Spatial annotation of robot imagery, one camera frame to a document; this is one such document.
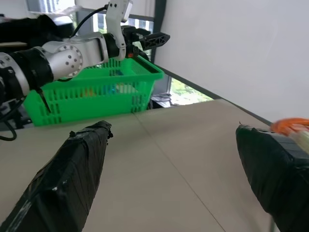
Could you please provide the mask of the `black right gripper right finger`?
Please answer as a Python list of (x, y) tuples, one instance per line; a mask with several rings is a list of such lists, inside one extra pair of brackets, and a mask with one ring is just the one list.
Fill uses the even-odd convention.
[(253, 193), (281, 232), (309, 230), (309, 155), (291, 138), (239, 125), (239, 157)]

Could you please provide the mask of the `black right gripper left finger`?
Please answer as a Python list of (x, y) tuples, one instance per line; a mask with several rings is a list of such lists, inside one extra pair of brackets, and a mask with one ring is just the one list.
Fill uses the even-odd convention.
[(2, 222), (2, 232), (80, 232), (99, 187), (111, 124), (70, 132)]

